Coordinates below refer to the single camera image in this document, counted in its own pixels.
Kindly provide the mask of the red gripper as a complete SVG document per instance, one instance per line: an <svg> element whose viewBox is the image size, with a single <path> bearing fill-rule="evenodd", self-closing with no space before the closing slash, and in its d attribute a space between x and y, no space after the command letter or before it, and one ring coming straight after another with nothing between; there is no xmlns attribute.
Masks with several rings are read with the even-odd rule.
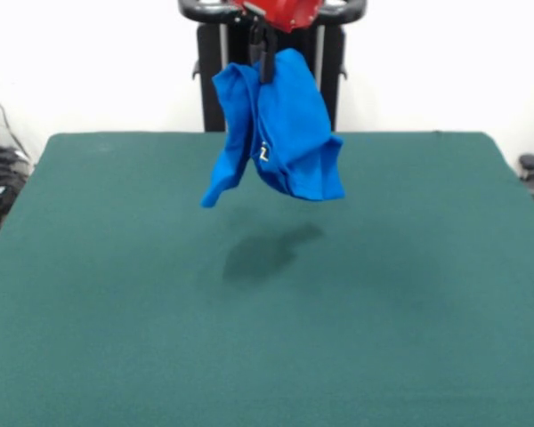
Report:
<svg viewBox="0 0 534 427"><path fill-rule="evenodd" d="M235 0L231 3L271 25L264 26L262 20L255 20L249 29L249 61L260 61L262 84L271 83L274 77L277 37L272 27L284 32L308 28L323 5L320 0Z"/></svg>

